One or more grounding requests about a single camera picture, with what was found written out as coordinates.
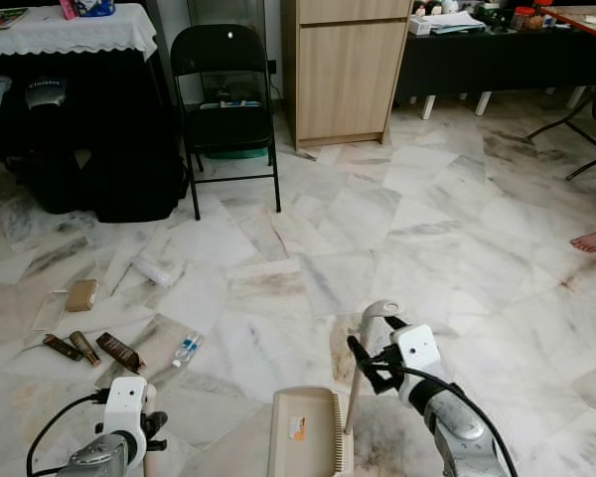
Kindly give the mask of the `black folding chair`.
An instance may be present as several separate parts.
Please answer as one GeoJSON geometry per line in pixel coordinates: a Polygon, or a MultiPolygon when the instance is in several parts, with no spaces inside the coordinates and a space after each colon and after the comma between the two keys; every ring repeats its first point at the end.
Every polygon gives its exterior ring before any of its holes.
{"type": "Polygon", "coordinates": [[[197,178],[197,173],[203,172],[203,156],[256,149],[266,150],[269,154],[270,172],[257,177],[271,179],[275,211],[281,213],[278,141],[269,96],[269,59],[260,35],[239,24],[191,26],[180,32],[170,47],[168,70],[174,81],[179,109],[179,131],[188,172],[186,186],[193,199],[194,219],[200,218],[197,186],[203,185],[204,181],[197,178]],[[180,78],[208,73],[252,74],[262,99],[255,105],[188,109],[184,105],[180,78]]]}

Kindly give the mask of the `tan cardboard box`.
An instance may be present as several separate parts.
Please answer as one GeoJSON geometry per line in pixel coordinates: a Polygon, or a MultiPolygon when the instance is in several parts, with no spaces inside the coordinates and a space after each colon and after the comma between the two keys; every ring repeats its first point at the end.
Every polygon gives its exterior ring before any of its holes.
{"type": "Polygon", "coordinates": [[[79,280],[68,290],[64,310],[66,312],[88,312],[94,306],[95,295],[99,289],[97,280],[79,280]]]}

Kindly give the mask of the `green cover magazine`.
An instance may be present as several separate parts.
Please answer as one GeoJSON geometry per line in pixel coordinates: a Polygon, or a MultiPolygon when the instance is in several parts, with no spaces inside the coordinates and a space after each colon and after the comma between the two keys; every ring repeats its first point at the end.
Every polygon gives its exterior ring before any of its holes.
{"type": "Polygon", "coordinates": [[[24,19],[29,13],[29,9],[26,6],[22,8],[7,8],[0,9],[0,29],[8,29],[24,19]]]}

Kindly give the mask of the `white paper stack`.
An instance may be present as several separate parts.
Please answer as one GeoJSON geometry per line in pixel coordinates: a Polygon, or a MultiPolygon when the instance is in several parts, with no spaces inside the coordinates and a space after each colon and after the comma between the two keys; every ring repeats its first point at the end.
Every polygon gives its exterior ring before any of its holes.
{"type": "Polygon", "coordinates": [[[438,15],[411,15],[408,18],[408,32],[411,35],[452,35],[460,32],[484,31],[486,24],[467,12],[438,15]]]}

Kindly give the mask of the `small clear water bottle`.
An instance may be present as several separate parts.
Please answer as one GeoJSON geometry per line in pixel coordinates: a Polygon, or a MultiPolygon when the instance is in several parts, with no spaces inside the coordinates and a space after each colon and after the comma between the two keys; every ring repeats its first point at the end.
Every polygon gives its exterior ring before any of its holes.
{"type": "Polygon", "coordinates": [[[172,367],[185,368],[186,365],[190,363],[190,360],[197,355],[203,341],[204,337],[202,333],[190,332],[189,335],[181,341],[179,347],[177,347],[174,359],[172,359],[172,367]]]}

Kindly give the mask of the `blue white container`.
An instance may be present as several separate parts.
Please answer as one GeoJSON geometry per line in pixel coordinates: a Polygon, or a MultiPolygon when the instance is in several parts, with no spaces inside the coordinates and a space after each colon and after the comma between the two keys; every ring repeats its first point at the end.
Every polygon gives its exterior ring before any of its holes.
{"type": "Polygon", "coordinates": [[[73,5],[81,18],[111,17],[115,14],[113,0],[73,0],[73,5]]]}

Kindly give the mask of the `cream long-handled dustpan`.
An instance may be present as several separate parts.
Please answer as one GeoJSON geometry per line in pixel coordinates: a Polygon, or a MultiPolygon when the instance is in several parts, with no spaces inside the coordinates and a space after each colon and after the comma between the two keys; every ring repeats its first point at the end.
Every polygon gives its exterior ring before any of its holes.
{"type": "Polygon", "coordinates": [[[359,338],[365,349],[373,326],[385,315],[397,315],[402,305],[383,299],[368,305],[357,330],[345,333],[344,349],[350,353],[352,390],[347,396],[325,387],[294,387],[276,392],[272,401],[272,435],[269,440],[269,477],[354,477],[352,419],[356,399],[368,383],[356,369],[347,336],[359,338]]]}

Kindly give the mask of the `large black bag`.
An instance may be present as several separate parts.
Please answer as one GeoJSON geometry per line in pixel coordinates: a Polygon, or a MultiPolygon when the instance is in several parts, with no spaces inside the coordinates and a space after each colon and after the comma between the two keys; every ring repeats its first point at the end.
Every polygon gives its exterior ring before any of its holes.
{"type": "Polygon", "coordinates": [[[50,214],[89,211],[109,224],[170,217],[188,171],[147,108],[68,81],[62,108],[27,108],[25,153],[12,165],[50,214]]]}

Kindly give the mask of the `black cap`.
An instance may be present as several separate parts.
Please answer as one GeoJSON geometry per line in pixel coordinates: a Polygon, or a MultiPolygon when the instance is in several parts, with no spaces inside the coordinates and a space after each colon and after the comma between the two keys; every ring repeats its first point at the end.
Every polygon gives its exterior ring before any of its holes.
{"type": "Polygon", "coordinates": [[[68,98],[68,81],[61,77],[40,77],[27,83],[24,90],[26,107],[62,108],[68,98]]]}

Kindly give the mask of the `long black table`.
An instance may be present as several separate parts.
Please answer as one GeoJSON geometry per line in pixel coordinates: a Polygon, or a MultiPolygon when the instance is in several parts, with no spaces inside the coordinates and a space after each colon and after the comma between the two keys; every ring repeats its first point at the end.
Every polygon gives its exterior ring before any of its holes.
{"type": "Polygon", "coordinates": [[[410,35],[394,99],[593,85],[596,36],[579,29],[410,35]]]}

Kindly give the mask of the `green bin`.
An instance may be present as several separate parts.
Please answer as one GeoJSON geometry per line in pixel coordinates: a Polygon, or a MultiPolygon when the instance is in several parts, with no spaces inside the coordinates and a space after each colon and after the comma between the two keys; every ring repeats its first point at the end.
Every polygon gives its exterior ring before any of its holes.
{"type": "Polygon", "coordinates": [[[223,153],[208,153],[209,159],[213,160],[243,160],[257,158],[257,156],[267,156],[269,150],[266,147],[257,147],[257,149],[243,149],[234,151],[223,151],[223,153]]]}

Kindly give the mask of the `clear plastic wrapper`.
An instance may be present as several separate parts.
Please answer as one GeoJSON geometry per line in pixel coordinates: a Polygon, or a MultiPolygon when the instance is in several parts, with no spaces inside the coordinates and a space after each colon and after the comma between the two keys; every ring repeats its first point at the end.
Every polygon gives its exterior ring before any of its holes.
{"type": "Polygon", "coordinates": [[[59,326],[64,314],[64,306],[66,306],[68,296],[70,293],[66,290],[54,290],[45,295],[38,313],[35,314],[34,319],[30,324],[30,330],[34,331],[53,331],[59,326]]]}

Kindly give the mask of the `white lace tablecloth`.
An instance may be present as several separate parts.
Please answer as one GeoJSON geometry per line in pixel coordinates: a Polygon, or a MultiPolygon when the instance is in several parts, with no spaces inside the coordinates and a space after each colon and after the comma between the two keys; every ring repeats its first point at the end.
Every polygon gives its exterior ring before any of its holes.
{"type": "Polygon", "coordinates": [[[156,27],[142,5],[120,3],[112,15],[64,18],[61,6],[31,6],[24,18],[0,29],[0,56],[158,50],[156,27]]]}

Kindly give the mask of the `black metal folding stand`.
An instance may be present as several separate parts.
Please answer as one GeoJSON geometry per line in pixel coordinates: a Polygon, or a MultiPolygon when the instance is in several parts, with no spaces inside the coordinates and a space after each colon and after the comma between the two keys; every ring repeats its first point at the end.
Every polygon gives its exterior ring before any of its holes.
{"type": "MultiPolygon", "coordinates": [[[[578,133],[579,136],[583,137],[584,140],[587,140],[589,144],[592,144],[596,147],[596,137],[590,135],[587,131],[583,130],[576,126],[576,124],[572,123],[572,119],[583,112],[589,112],[592,115],[594,121],[596,121],[596,86],[593,87],[593,90],[589,92],[588,96],[585,96],[584,99],[581,99],[575,107],[572,107],[570,112],[564,115],[561,119],[557,119],[557,121],[553,121],[548,124],[544,124],[544,126],[540,127],[538,130],[531,132],[529,136],[524,138],[526,142],[532,142],[535,136],[540,135],[540,133],[546,132],[547,130],[552,130],[552,128],[558,126],[566,126],[570,128],[572,132],[578,133]]],[[[590,168],[596,167],[596,159],[590,160],[590,162],[585,163],[584,165],[580,165],[579,168],[576,168],[574,172],[567,174],[565,177],[566,181],[572,181],[576,177],[580,176],[581,173],[589,171],[590,168]]]]}

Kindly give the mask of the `light wooden cabinet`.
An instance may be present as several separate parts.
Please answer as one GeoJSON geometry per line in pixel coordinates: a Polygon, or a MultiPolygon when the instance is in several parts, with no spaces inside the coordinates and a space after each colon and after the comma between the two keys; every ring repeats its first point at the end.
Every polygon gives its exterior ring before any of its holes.
{"type": "Polygon", "coordinates": [[[281,0],[295,145],[387,142],[408,8],[410,0],[281,0]]]}

